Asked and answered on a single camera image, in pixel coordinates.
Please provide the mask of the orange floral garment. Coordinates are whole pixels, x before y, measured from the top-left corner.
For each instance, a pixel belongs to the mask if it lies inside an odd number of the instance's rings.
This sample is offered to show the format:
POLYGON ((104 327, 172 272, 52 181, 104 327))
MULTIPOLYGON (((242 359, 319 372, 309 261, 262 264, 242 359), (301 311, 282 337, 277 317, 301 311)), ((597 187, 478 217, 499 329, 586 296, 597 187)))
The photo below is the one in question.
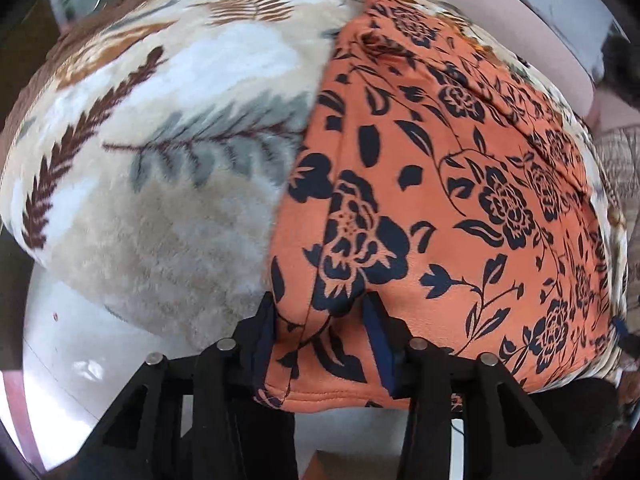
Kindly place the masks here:
POLYGON ((368 292, 453 356, 498 356, 528 392, 608 374, 623 261, 586 142, 450 18, 363 0, 337 36, 273 232, 260 400, 390 406, 368 292))

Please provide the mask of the cream leaf-pattern fleece blanket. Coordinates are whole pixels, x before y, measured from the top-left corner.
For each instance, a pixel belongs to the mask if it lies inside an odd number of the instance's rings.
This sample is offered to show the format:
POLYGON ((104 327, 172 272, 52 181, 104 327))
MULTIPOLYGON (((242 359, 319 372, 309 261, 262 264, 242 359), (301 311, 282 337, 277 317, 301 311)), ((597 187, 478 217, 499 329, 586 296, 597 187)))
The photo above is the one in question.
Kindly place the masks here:
MULTIPOLYGON (((414 1, 584 128, 536 68, 459 13, 414 1)), ((363 0, 141 3, 40 70, 14 106, 4 225, 38 263, 129 323, 198 348, 228 334, 272 292, 288 179, 337 36, 362 9, 363 0)))

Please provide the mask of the striped beige bedsheet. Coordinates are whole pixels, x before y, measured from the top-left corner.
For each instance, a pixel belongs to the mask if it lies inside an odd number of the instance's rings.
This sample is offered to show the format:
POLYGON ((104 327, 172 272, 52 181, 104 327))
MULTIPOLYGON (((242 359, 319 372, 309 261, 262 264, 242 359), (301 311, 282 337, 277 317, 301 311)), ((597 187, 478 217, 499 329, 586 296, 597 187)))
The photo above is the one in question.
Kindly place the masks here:
POLYGON ((620 199, 627 227, 628 326, 639 330, 639 126, 613 128, 594 136, 608 180, 620 199))

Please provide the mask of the dark furry cloth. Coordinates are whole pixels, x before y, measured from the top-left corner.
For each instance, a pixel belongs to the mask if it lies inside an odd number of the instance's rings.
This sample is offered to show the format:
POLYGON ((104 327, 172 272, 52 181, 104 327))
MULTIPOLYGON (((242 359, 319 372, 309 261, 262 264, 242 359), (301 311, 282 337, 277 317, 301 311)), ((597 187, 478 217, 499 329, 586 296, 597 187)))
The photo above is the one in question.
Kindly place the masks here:
POLYGON ((604 80, 619 92, 639 93, 639 46, 622 36, 609 36, 602 47, 604 80))

